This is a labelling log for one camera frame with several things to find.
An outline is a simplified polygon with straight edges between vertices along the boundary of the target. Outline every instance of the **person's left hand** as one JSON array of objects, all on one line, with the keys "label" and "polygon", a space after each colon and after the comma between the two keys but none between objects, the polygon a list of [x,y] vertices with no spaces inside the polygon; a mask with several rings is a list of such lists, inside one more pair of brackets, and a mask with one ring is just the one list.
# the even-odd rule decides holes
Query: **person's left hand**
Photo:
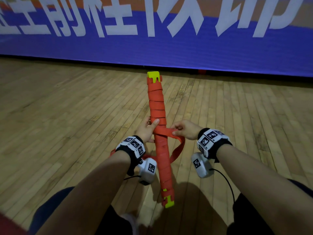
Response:
[{"label": "person's left hand", "polygon": [[135,135],[142,139],[143,143],[146,142],[154,142],[151,138],[152,133],[156,126],[159,124],[160,120],[156,119],[153,123],[150,122],[150,117],[147,117],[140,123],[137,130],[135,131]]}]

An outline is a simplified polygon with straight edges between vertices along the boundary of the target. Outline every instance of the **shoe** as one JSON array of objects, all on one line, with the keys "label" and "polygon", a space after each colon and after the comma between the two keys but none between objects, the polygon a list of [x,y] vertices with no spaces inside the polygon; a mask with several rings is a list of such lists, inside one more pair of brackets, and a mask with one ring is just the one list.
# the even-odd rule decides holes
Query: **shoe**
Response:
[{"label": "shoe", "polygon": [[139,235],[139,226],[137,224],[137,219],[132,214],[122,214],[121,217],[126,219],[131,224],[133,230],[133,235]]}]

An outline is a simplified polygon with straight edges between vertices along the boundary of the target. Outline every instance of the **wristband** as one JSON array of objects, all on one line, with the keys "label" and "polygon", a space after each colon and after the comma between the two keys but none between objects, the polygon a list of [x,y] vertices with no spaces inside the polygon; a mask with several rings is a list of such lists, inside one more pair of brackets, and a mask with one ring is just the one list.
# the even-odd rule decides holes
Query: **wristband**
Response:
[{"label": "wristband", "polygon": [[229,137],[216,129],[204,128],[198,134],[197,147],[206,158],[213,158],[218,163],[216,157],[217,150],[224,144],[232,143]]},{"label": "wristband", "polygon": [[131,158],[127,175],[133,176],[135,167],[141,162],[142,156],[146,153],[142,139],[136,135],[129,136],[116,147],[116,151],[119,150],[126,152]]}]

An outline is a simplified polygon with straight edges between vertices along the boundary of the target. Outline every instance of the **person's right hand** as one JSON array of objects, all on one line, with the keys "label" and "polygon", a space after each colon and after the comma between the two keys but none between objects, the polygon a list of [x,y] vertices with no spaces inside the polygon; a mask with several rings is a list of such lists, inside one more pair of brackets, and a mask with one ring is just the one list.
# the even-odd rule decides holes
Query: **person's right hand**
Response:
[{"label": "person's right hand", "polygon": [[199,125],[192,123],[189,120],[175,122],[171,128],[178,129],[177,131],[173,132],[174,136],[183,136],[189,140],[197,140],[200,130],[203,129]]}]

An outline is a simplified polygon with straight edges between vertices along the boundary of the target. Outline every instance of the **hand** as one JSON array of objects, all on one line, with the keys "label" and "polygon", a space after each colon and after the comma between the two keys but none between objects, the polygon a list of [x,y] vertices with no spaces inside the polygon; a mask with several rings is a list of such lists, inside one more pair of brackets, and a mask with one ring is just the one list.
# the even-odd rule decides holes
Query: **hand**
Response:
[{"label": "hand", "polygon": [[146,142],[154,142],[151,138],[152,133],[156,126],[159,124],[160,120],[156,119],[153,123],[150,122],[150,117],[147,117],[140,123],[137,130],[135,131],[135,135],[142,139],[143,143]]},{"label": "hand", "polygon": [[189,140],[197,140],[198,134],[202,127],[200,127],[197,124],[192,123],[189,120],[182,120],[179,122],[175,122],[171,128],[178,129],[177,131],[173,132],[174,136],[184,136],[185,138]]}]

